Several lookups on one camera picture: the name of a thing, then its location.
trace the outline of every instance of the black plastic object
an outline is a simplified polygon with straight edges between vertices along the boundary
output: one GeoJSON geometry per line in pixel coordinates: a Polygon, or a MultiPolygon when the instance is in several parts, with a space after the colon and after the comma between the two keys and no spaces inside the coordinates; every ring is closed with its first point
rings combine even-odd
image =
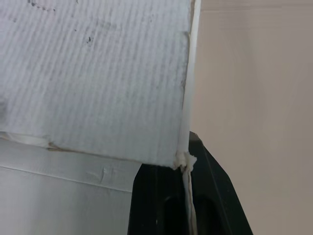
{"type": "MultiPolygon", "coordinates": [[[[251,235],[235,189],[225,171],[190,132],[197,157],[192,175],[198,235],[251,235]]],[[[143,164],[134,180],[128,235],[187,235],[180,170],[143,164]]]]}

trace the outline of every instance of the corrugated cardboard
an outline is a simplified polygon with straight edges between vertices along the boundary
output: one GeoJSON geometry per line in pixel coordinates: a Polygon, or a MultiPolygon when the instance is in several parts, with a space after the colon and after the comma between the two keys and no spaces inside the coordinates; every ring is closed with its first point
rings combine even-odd
{"type": "Polygon", "coordinates": [[[0,131],[173,166],[190,0],[5,0],[0,131]]]}
{"type": "Polygon", "coordinates": [[[188,152],[196,2],[2,1],[1,233],[126,234],[140,163],[188,152]]]}

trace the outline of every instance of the cardboard box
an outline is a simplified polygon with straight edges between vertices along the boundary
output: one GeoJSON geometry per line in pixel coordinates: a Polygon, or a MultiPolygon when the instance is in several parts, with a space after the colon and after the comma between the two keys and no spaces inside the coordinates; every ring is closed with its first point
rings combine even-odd
{"type": "Polygon", "coordinates": [[[1,233],[126,234],[140,164],[188,151],[194,5],[3,1],[1,233]]]}

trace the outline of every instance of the beige wall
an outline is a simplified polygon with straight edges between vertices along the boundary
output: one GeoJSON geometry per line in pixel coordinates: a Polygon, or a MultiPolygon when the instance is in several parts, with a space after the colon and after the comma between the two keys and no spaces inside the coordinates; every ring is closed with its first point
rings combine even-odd
{"type": "Polygon", "coordinates": [[[254,234],[311,234],[313,1],[202,1],[192,130],[254,234]]]}

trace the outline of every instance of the white panel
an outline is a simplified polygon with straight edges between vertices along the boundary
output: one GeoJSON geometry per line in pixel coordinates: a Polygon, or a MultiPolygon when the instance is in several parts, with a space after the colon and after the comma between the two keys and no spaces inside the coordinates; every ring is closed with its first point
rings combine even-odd
{"type": "Polygon", "coordinates": [[[173,165],[190,0],[3,0],[0,131],[173,165]]]}

